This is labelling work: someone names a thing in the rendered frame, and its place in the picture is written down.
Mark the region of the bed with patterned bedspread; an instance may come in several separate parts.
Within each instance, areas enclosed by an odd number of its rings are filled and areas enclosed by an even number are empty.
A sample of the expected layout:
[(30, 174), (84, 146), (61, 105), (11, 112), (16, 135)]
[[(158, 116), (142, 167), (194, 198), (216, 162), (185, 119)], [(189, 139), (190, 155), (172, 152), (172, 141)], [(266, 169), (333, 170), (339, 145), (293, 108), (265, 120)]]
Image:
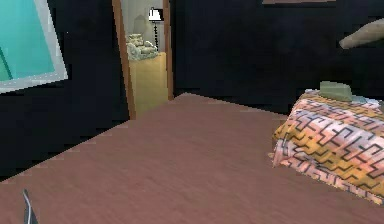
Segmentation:
[(307, 90), (273, 134), (273, 165), (384, 205), (384, 112), (377, 100)]

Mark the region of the black floor lamp white shade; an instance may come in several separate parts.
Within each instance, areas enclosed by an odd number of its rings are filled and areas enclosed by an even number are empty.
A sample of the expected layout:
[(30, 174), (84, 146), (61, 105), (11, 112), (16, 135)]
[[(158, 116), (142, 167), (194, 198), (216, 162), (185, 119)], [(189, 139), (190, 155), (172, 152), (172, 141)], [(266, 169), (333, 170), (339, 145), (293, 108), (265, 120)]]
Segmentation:
[(163, 10), (160, 8), (151, 7), (148, 13), (148, 20), (154, 24), (155, 45), (158, 46), (157, 23), (164, 21)]

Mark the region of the grey-green pillow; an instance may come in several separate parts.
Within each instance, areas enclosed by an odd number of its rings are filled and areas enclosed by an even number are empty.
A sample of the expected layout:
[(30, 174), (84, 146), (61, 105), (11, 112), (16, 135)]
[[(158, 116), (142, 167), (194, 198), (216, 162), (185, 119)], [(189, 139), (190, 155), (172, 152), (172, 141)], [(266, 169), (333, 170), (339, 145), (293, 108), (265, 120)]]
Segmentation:
[(351, 87), (343, 83), (322, 81), (320, 83), (320, 95), (338, 101), (352, 101)]

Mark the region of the beige lump shape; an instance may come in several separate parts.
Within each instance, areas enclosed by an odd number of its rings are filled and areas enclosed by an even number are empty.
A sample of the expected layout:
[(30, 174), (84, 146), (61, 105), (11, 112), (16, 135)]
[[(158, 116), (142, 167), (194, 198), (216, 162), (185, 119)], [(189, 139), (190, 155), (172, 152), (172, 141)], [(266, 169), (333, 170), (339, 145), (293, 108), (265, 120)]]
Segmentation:
[(339, 41), (342, 49), (351, 49), (384, 38), (384, 18), (370, 22)]

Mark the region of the dark thin blade shape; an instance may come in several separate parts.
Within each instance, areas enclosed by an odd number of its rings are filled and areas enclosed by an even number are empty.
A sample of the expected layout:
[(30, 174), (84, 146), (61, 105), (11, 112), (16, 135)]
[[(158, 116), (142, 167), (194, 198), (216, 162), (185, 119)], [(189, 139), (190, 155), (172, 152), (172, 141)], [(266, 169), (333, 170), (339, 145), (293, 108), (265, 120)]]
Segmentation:
[(26, 189), (23, 190), (23, 198), (25, 202), (24, 224), (38, 224), (36, 215), (33, 211), (32, 204)]

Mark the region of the brown door frame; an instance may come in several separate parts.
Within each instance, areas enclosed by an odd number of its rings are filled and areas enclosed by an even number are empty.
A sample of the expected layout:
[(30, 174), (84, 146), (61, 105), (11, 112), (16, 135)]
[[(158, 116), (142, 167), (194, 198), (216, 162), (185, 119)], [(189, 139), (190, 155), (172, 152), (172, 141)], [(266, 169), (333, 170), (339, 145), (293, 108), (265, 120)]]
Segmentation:
[[(164, 19), (164, 35), (165, 35), (165, 56), (166, 56), (166, 85), (167, 85), (167, 100), (174, 99), (174, 84), (172, 70), (172, 47), (171, 47), (171, 24), (170, 24), (170, 3), (169, 0), (161, 0), (165, 13)], [(118, 46), (120, 51), (120, 59), (124, 78), (124, 87), (126, 91), (129, 116), (134, 120), (137, 116), (135, 96), (132, 84), (132, 75), (129, 69), (128, 52), (125, 46), (125, 30), (123, 22), (122, 0), (112, 0), (114, 21), (116, 26), (116, 34), (118, 38)]]

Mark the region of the window with pale frame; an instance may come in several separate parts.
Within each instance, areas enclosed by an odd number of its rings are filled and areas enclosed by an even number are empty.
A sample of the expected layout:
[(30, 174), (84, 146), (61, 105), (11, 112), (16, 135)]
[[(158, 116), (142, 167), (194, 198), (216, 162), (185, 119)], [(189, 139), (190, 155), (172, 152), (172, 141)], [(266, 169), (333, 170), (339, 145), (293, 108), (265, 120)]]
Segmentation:
[(48, 0), (0, 0), (0, 94), (67, 78)]

